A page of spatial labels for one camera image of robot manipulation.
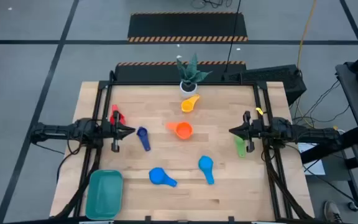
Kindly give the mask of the black hazard-striped floor ramp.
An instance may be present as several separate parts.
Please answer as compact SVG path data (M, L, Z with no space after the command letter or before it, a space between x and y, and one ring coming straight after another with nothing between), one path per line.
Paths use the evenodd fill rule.
M211 72L203 81L220 82L223 74L246 69L244 61L200 61L197 70ZM115 67L118 83L179 83L176 62L121 62Z

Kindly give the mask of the large black hazard-striped floor mat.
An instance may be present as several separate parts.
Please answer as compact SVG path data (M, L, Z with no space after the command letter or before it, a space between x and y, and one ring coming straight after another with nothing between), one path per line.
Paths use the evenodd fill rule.
M133 13L128 42L246 42L241 12Z

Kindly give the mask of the white paper sheet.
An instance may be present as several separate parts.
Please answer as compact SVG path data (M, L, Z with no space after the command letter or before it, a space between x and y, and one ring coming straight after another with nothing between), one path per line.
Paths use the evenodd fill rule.
M315 147L316 144L313 143L305 143L299 142L298 143L298 150L300 152L305 152L310 150L312 147ZM326 175L324 166L321 160L319 161L312 161L309 163L304 164L304 173L305 175Z

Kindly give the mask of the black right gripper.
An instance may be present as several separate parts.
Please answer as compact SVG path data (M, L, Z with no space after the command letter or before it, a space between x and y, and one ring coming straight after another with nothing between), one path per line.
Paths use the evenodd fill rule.
M238 127L231 128L229 130L229 131L234 131L234 132L231 132L231 134L233 134L241 139L244 138L246 141L248 141L247 149L246 149L247 152L253 152L255 149L255 145L254 145L254 142L252 141L252 138L261 139L261 138L271 138L272 137L272 133L270 133L264 129L265 126L262 124L261 120L254 119L252 122L250 122L250 119L251 119L250 111L245 111L245 113L243 115L245 129L242 124ZM243 129L244 129L244 135L242 133L236 132L236 131L242 131Z

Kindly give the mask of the green measuring cup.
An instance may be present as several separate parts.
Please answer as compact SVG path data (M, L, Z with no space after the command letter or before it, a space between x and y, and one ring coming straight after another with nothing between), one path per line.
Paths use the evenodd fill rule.
M246 141L238 136L234 136L234 143L237 149L237 155L241 158L246 156Z

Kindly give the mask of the large orange measuring cup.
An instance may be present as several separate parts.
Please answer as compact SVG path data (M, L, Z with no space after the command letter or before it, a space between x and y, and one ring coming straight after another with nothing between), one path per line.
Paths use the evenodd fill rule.
M178 138L186 140L193 134L193 127L187 122L172 122L166 124L167 129L173 131Z

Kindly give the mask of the teal plastic basket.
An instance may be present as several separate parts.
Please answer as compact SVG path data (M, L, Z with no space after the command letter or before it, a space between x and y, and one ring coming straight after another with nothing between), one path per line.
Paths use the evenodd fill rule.
M91 174L85 215L91 220L113 220L121 211L124 179L117 170Z

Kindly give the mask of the small navy measuring cup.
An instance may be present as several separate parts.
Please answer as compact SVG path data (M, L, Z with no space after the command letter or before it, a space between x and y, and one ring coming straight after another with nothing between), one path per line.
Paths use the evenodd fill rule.
M150 146L150 142L149 142L149 136L148 136L148 132L144 127L139 127L137 130L137 136L139 137L144 150L145 151L150 151L151 150L151 146Z

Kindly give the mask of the person's shoe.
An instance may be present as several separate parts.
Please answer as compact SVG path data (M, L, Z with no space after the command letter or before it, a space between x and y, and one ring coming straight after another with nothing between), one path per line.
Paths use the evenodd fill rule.
M343 223L340 211L337 205L332 201L325 201L323 204L324 218L328 222Z

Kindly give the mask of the light blue measuring cup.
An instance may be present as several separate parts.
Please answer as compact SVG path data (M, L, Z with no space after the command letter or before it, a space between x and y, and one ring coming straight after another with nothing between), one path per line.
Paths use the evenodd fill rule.
M198 161L198 167L204 174L206 181L209 185L214 184L213 177L213 160L208 156L201 156Z

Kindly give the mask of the yellow measuring cup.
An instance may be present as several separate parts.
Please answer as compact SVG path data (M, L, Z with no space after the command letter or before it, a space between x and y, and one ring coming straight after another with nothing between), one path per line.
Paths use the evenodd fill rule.
M181 110L182 112L189 113L194 110L195 104L200 98L199 95L194 95L181 103Z

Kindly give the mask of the black aluminium table frame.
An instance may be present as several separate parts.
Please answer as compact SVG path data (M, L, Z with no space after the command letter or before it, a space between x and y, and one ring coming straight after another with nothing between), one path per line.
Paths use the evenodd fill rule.
M229 129L242 123L250 111L265 106L266 93L247 85L203 85L200 99L191 113L182 112L183 95L178 84L118 83L111 92L133 128L145 127L150 151L131 134L111 150L105 140L100 168L117 170L124 179L121 211L116 221L273 221L285 215L280 193L272 194L262 141L241 158ZM193 134L183 140L166 124L187 122ZM214 184L209 185L198 167L201 156L213 160ZM161 167L177 181L176 187L155 185L149 171Z

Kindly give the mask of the snake plant in white pot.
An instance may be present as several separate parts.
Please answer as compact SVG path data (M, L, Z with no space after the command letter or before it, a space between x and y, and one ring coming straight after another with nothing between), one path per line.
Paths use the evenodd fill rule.
M193 54L191 60L185 65L177 59L177 69L180 76L180 90L184 97L196 94L199 82L202 82L210 73L198 70L198 57Z

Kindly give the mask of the red measuring cup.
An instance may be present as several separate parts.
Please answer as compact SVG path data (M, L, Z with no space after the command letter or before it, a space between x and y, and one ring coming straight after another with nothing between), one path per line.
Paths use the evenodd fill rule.
M112 105L112 113L111 113L111 116L110 116L110 123L111 124L115 124L116 123L116 118L119 118L119 122L121 124L125 124L126 121L125 121L125 117L124 115L119 111L119 108L117 105Z

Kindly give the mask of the royal blue measuring cup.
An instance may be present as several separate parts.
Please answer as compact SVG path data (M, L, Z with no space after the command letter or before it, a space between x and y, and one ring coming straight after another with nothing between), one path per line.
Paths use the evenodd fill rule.
M149 171L149 179L155 185L177 186L177 181L169 177L163 168L155 167Z

